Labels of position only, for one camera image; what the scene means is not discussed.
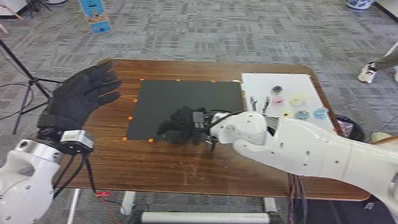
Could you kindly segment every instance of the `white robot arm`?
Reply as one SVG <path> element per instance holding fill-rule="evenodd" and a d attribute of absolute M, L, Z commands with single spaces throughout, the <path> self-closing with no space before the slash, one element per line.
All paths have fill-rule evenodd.
<path fill-rule="evenodd" d="M 32 140 L 21 140 L 0 168 L 0 224 L 33 223 L 53 201 L 51 179 L 62 153 Z"/>
<path fill-rule="evenodd" d="M 215 114 L 213 121 L 225 114 Z M 305 121 L 279 118 L 273 136 L 266 118 L 256 112 L 227 117 L 209 134 L 236 152 L 284 172 L 332 178 L 359 188 L 398 213 L 398 151 L 360 143 Z"/>

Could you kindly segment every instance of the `white sheet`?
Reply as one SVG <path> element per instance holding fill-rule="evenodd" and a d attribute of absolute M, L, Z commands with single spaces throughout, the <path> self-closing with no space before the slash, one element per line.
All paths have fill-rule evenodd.
<path fill-rule="evenodd" d="M 257 101 L 256 111 L 259 113 L 263 113 L 266 97 L 270 97 L 270 105 L 264 112 L 266 116 L 280 117 L 286 112 L 295 116 L 296 111 L 305 110 L 309 112 L 307 122 L 311 122 L 325 130 L 334 130 L 330 118 L 327 117 L 327 119 L 321 120 L 312 116 L 312 112 L 323 107 L 323 104 L 307 74 L 243 73 L 241 81 L 248 111 L 254 110 L 250 97 L 254 97 L 254 100 Z M 275 86 L 282 87 L 279 96 L 284 98 L 284 103 L 280 105 L 272 102 L 272 99 L 275 98 L 272 88 Z M 300 106 L 293 106 L 289 103 L 289 99 L 295 96 L 303 96 L 305 98 L 305 102 Z"/>

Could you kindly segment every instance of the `camera stand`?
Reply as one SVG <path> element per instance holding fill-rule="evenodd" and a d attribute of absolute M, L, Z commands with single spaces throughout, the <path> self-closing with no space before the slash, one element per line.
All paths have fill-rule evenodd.
<path fill-rule="evenodd" d="M 26 87 L 26 92 L 25 92 L 25 96 L 23 96 L 21 110 L 19 110 L 19 113 L 17 113 L 16 124 L 14 124 L 14 130 L 12 130 L 12 134 L 16 134 L 17 126 L 19 126 L 19 121 L 21 121 L 21 116 L 48 104 L 48 100 L 49 100 L 49 98 L 51 98 L 49 91 L 46 90 L 46 87 L 42 86 L 41 82 L 49 82 L 49 83 L 57 83 L 57 84 L 60 84 L 62 82 L 58 82 L 58 81 L 55 81 L 55 80 L 49 80 L 49 79 L 41 79 L 41 78 L 33 77 L 32 73 L 28 72 L 28 70 L 26 70 L 23 64 L 21 64 L 21 61 L 19 61 L 17 58 L 16 58 L 16 55 L 14 55 L 14 53 L 12 53 L 12 51 L 10 51 L 9 47 L 7 47 L 7 45 L 5 45 L 3 41 L 1 41 L 1 39 L 0 39 L 0 46 L 1 46 L 1 48 L 3 48 L 3 51 L 5 51 L 5 53 L 7 53 L 9 57 L 10 57 L 10 59 L 12 59 L 14 63 L 16 63 L 16 65 L 17 65 L 17 67 L 19 67 L 23 73 L 25 73 L 25 76 L 26 76 L 26 78 L 28 78 L 28 87 Z M 25 105 L 26 105 L 28 92 L 30 92 L 30 90 L 32 90 L 32 86 L 37 87 L 37 89 L 39 89 L 39 91 L 41 91 L 41 93 L 42 93 L 42 95 L 44 95 L 44 97 L 46 97 L 46 102 L 42 102 L 37 106 L 33 106 L 30 109 L 26 109 L 26 108 L 25 108 Z"/>

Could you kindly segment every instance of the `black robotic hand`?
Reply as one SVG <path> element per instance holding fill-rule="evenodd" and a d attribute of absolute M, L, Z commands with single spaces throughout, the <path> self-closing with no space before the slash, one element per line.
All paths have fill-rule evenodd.
<path fill-rule="evenodd" d="M 119 86 L 110 62 L 80 71 L 53 91 L 37 127 L 55 131 L 80 130 L 96 108 L 117 100 L 120 93 L 113 90 Z"/>
<path fill-rule="evenodd" d="M 204 108 L 193 110 L 190 107 L 183 107 L 176 110 L 160 127 L 156 134 L 163 135 L 165 140 L 172 144 L 193 143 L 197 145 L 202 141 L 202 128 L 204 128 Z"/>

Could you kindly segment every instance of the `floor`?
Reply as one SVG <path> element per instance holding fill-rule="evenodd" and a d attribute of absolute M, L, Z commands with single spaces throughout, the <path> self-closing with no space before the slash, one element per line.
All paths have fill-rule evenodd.
<path fill-rule="evenodd" d="M 76 0 L 53 11 L 42 9 L 33 18 L 25 14 L 23 21 L 1 20 L 10 34 L 0 33 L 0 38 L 39 77 L 64 80 L 103 58 L 305 64 L 335 113 L 357 121 L 366 136 L 380 129 L 398 134 L 398 119 L 389 123 L 398 116 L 392 70 L 380 72 L 371 85 L 355 79 L 364 63 L 398 40 L 396 22 L 375 7 L 355 12 L 343 0 L 104 0 L 104 4 L 112 32 L 101 35 L 90 34 Z M 26 83 L 7 57 L 0 58 L 0 83 Z M 21 86 L 0 88 L 0 117 L 17 111 L 23 93 Z M 33 96 L 37 105 L 44 100 L 37 90 Z M 23 116 L 17 135 L 10 135 L 14 117 L 0 120 L 0 162 L 17 140 L 35 132 L 39 113 Z M 69 194 L 39 223 L 65 223 Z M 112 195 L 120 200 L 120 193 Z M 138 202 L 144 209 L 168 211 L 263 209 L 259 198 L 147 193 Z M 74 223 L 112 223 L 88 191 Z"/>

